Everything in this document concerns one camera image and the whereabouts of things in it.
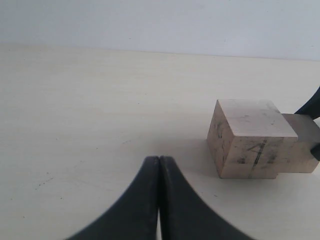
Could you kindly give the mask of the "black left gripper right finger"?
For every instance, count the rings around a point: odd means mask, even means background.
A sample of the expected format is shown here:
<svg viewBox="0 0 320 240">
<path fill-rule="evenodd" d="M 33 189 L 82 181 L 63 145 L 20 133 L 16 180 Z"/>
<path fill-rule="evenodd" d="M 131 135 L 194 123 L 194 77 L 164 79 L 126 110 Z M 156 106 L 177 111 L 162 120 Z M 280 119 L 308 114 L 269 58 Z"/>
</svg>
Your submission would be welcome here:
<svg viewBox="0 0 320 240">
<path fill-rule="evenodd" d="M 163 240 L 249 240 L 213 211 L 188 183 L 175 159 L 159 159 L 159 214 Z"/>
</svg>

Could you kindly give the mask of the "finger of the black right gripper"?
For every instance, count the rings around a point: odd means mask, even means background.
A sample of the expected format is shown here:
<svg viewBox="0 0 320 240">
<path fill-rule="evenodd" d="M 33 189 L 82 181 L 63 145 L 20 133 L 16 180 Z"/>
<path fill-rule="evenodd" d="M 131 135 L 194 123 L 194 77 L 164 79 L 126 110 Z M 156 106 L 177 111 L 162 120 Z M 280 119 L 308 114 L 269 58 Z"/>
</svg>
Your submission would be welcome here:
<svg viewBox="0 0 320 240">
<path fill-rule="evenodd" d="M 310 150 L 310 153 L 313 155 L 313 157 L 320 161 L 320 146 L 315 146 Z"/>
<path fill-rule="evenodd" d="M 320 117 L 320 88 L 314 93 L 314 95 L 301 107 L 295 114 L 307 115 L 311 118 Z"/>
</svg>

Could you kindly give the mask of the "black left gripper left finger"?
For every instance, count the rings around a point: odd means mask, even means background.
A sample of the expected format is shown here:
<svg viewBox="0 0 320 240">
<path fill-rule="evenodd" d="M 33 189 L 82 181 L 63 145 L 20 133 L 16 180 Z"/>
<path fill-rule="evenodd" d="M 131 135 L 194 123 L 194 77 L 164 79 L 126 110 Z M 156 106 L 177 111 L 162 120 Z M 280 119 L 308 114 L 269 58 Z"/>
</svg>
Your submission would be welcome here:
<svg viewBox="0 0 320 240">
<path fill-rule="evenodd" d="M 148 156 L 121 197 L 70 240 L 155 240 L 160 159 Z"/>
</svg>

